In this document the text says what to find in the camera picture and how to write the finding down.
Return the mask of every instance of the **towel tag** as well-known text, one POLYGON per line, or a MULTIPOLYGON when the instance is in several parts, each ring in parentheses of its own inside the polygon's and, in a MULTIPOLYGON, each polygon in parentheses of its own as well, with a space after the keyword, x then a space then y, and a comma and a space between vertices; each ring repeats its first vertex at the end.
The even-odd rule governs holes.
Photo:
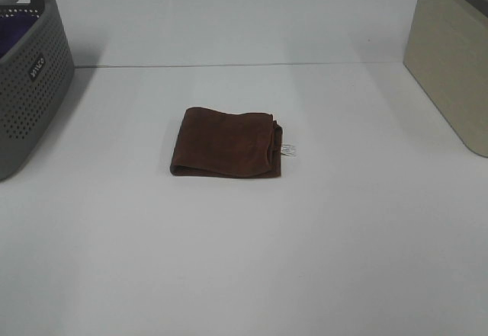
POLYGON ((288 157, 297 157, 297 149, 295 148, 295 146, 292 146, 291 144, 282 144, 281 154, 286 155, 288 157))

